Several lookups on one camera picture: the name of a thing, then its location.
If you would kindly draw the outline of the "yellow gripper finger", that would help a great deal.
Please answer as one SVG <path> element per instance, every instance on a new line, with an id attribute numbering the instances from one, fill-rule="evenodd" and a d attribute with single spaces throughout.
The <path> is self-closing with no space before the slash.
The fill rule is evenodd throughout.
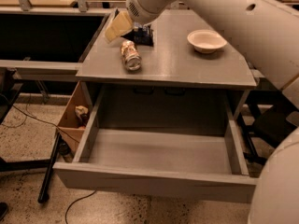
<path id="1" fill-rule="evenodd" d="M 118 37 L 126 35 L 133 30 L 134 22 L 130 18 L 127 11 L 120 11 L 114 20 L 105 30 L 105 38 L 108 43 Z"/>

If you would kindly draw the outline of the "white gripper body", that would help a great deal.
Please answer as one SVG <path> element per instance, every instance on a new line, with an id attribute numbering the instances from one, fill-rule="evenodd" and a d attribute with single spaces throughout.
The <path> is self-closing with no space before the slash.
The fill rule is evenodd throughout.
<path id="1" fill-rule="evenodd" d="M 148 24 L 156 20 L 174 0 L 126 0 L 129 16 L 135 22 Z"/>

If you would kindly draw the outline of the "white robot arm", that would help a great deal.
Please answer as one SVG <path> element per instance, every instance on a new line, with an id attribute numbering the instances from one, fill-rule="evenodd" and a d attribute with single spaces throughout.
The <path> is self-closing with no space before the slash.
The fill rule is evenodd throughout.
<path id="1" fill-rule="evenodd" d="M 136 21 L 157 19 L 176 0 L 126 0 L 107 41 Z M 275 0 L 179 0 L 204 19 L 295 106 L 299 106 L 299 17 Z M 293 131 L 270 156 L 255 188 L 249 224 L 299 224 L 299 142 Z"/>

